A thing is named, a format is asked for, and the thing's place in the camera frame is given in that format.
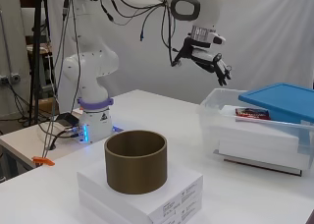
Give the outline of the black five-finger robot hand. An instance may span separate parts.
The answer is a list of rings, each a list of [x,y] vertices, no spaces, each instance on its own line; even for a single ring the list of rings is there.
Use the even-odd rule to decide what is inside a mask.
[[[204,71],[215,73],[220,86],[226,85],[227,80],[231,78],[232,67],[223,61],[221,53],[212,54],[204,49],[205,46],[207,45],[188,36],[183,42],[183,47],[171,62],[172,66],[177,66],[182,58],[189,59]]]

